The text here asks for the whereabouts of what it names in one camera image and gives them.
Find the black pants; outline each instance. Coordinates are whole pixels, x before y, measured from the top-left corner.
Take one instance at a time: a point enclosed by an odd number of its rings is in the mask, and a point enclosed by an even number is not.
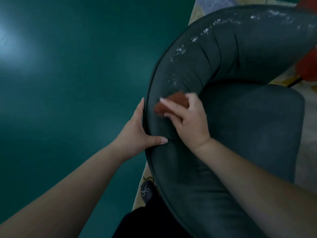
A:
[[[125,215],[112,238],[190,238],[172,216],[162,198],[151,198],[145,207]]]

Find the black slipper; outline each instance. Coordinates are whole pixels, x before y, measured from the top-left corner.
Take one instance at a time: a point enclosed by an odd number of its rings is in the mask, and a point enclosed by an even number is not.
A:
[[[141,197],[145,204],[154,196],[159,196],[153,182],[146,180],[141,185]]]

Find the person's left hand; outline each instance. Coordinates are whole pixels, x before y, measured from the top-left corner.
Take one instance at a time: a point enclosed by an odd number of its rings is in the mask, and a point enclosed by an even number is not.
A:
[[[120,152],[124,152],[124,159],[127,160],[136,156],[146,148],[166,144],[167,138],[160,136],[149,136],[142,127],[142,116],[144,109],[144,98],[138,104],[132,118],[126,123],[120,134],[113,141]]]

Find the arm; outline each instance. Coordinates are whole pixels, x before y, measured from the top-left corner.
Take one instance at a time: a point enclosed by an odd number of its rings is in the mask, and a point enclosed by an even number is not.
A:
[[[127,159],[164,144],[142,128],[144,99],[118,137],[45,194],[0,225],[0,237],[77,237],[112,176]]]
[[[171,114],[164,116],[263,232],[269,237],[316,237],[317,195],[264,171],[210,138],[201,101],[196,94],[187,97],[188,109],[161,100],[183,121]]]

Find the black cord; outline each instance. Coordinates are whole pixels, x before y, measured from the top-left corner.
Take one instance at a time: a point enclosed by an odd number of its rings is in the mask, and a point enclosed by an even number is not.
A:
[[[299,77],[298,79],[296,79],[294,82],[290,83],[287,85],[288,88],[293,87],[295,84],[298,84],[299,82],[303,81],[302,77]]]

